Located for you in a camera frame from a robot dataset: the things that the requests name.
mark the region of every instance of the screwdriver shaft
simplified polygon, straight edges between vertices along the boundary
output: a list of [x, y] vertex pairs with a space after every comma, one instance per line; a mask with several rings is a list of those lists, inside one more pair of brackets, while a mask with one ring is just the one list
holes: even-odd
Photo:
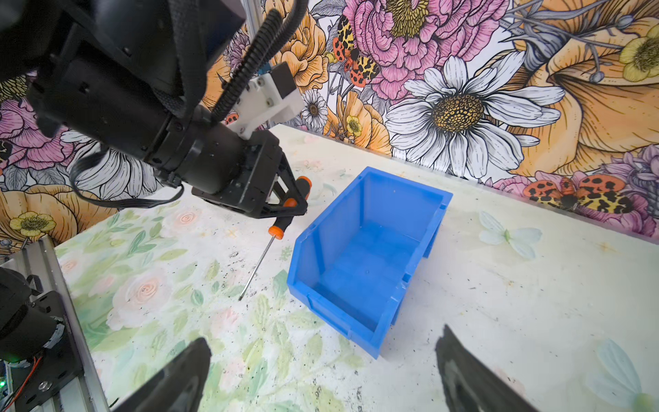
[[270, 238], [270, 242], [268, 242], [268, 245], [266, 246], [266, 249], [263, 251], [263, 254], [261, 255], [261, 259], [258, 260], [258, 263], [254, 267], [254, 270], [252, 271], [252, 274], [249, 276], [249, 280], [247, 281], [247, 284], [243, 288], [243, 291], [241, 292], [241, 295], [238, 297], [239, 301], [242, 301], [243, 297], [245, 296], [245, 293], [247, 292], [247, 288], [249, 287], [249, 284], [252, 283], [252, 279], [254, 279], [254, 275], [256, 275], [256, 271], [258, 270], [258, 267], [261, 266], [261, 262], [263, 262], [263, 258], [266, 257], [266, 253], [268, 253], [268, 249], [270, 249], [270, 245], [272, 245], [272, 242], [275, 240], [275, 237]]

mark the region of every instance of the table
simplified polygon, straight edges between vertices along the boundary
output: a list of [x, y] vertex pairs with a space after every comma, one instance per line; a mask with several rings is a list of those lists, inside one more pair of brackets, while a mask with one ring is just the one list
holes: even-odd
[[[657, 245], [340, 142], [273, 132], [314, 186], [307, 215], [273, 244], [241, 302], [272, 222], [189, 191], [57, 247], [109, 403], [203, 336], [213, 357], [201, 411], [445, 411], [434, 353], [444, 324], [543, 412], [621, 410], [584, 385], [604, 370], [596, 350], [606, 339], [659, 395]], [[286, 287], [295, 238], [366, 166], [453, 193], [377, 361]], [[483, 243], [481, 212], [506, 229], [541, 230], [536, 258]]]

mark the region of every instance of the screwdriver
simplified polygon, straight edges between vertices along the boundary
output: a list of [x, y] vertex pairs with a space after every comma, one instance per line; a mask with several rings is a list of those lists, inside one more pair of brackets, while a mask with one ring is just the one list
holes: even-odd
[[[308, 177], [305, 176], [298, 177], [297, 180], [295, 181], [295, 186], [297, 186], [298, 190], [300, 190], [300, 193], [304, 196], [305, 199], [309, 197], [309, 192], [311, 191], [311, 180], [309, 180]], [[285, 208], [294, 208], [295, 206], [297, 206], [297, 201], [294, 198], [287, 197], [284, 200]], [[268, 253], [268, 249], [270, 249], [272, 242], [275, 239], [282, 240], [284, 238], [284, 232], [286, 231], [286, 228], [291, 224], [292, 221], [293, 221], [292, 216], [287, 216], [285, 218], [277, 218], [275, 220], [275, 224], [270, 226], [270, 228], [268, 229], [268, 233], [272, 236], [270, 238], [270, 242], [268, 242], [266, 249], [263, 251], [263, 254], [261, 254], [261, 258], [258, 260], [258, 263], [256, 263], [256, 267], [252, 271], [252, 274], [250, 275], [247, 284], [243, 288], [241, 295], [238, 296], [239, 301], [242, 301], [243, 297], [245, 296], [245, 293], [247, 292], [247, 288], [249, 287], [249, 284], [252, 283], [252, 279], [254, 279], [254, 275], [256, 275], [256, 271], [258, 267], [261, 266], [261, 262], [263, 262], [263, 258], [266, 257], [266, 253]]]

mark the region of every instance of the white daisy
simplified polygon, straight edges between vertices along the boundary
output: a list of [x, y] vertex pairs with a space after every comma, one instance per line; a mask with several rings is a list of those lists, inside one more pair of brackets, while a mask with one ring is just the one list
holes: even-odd
[[304, 109], [300, 113], [304, 124], [312, 132], [322, 133], [328, 121], [328, 104], [316, 89], [302, 95]]
[[[64, 132], [62, 141], [78, 144], [67, 168], [69, 173], [78, 159], [101, 149], [99, 142], [76, 131]], [[83, 171], [77, 184], [80, 190], [90, 191], [102, 200], [143, 197], [158, 189], [153, 167], [114, 149], [108, 150], [97, 166]]]
[[391, 107], [385, 125], [391, 133], [392, 155], [440, 171], [450, 168], [456, 176], [468, 171], [485, 176], [488, 161], [503, 170], [519, 167], [522, 147], [540, 141], [514, 135], [487, 121], [489, 115], [506, 125], [541, 127], [555, 123], [560, 112], [543, 107], [560, 101], [560, 87], [526, 87], [499, 90], [524, 62], [524, 52], [514, 51], [471, 79], [458, 57], [443, 67], [424, 72], [424, 80], [408, 80], [405, 88], [415, 98]]

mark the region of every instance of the floral wallpaper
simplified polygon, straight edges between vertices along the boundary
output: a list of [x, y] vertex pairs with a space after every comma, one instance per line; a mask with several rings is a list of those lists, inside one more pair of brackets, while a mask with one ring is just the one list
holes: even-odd
[[[25, 98], [30, 75], [0, 84], [0, 254], [45, 233], [62, 243], [117, 212], [81, 201], [69, 186], [72, 164], [100, 143], [62, 128], [44, 136]], [[80, 176], [86, 196], [106, 200], [146, 196], [158, 188], [151, 166], [110, 150]]]
[[659, 239], [656, 1], [312, 0], [281, 61], [294, 127]]

